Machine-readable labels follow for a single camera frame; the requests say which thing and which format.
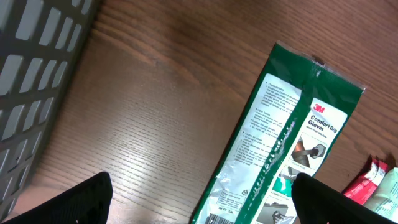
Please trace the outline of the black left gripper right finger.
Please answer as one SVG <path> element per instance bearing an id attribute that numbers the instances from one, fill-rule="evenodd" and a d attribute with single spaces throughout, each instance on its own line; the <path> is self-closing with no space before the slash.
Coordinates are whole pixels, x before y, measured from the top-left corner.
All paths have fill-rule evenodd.
<path id="1" fill-rule="evenodd" d="M 292 200 L 301 224 L 395 224 L 305 173 L 292 185 Z"/>

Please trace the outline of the green white barcode packet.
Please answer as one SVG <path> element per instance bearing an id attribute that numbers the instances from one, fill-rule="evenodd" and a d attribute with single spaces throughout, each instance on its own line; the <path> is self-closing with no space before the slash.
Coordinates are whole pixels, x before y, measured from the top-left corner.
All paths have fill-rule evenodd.
<path id="1" fill-rule="evenodd" d="M 315 175 L 365 87 L 276 42 L 192 223 L 293 223 L 292 185 Z"/>

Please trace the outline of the white teal snack packet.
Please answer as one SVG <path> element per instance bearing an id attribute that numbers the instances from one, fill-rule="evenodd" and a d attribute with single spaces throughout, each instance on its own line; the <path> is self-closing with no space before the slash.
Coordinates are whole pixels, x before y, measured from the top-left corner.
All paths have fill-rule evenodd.
<path id="1" fill-rule="evenodd" d="M 390 170 L 364 206 L 397 222 L 397 168 Z"/>

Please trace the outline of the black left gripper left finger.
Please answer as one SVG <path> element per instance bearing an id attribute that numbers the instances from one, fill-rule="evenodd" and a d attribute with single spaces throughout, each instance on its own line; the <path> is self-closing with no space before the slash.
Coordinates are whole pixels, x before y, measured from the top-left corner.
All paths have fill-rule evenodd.
<path id="1" fill-rule="evenodd" d="M 5 224 L 106 224 L 113 186 L 100 172 Z"/>

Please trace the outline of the red white snack packet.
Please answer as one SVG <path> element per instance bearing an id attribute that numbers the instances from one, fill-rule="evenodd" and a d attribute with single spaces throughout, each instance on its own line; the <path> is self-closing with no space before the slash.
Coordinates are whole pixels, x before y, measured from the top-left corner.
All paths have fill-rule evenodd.
<path id="1" fill-rule="evenodd" d="M 384 161 L 370 156 L 360 173 L 342 191 L 345 197 L 364 205 L 377 190 L 391 167 Z"/>

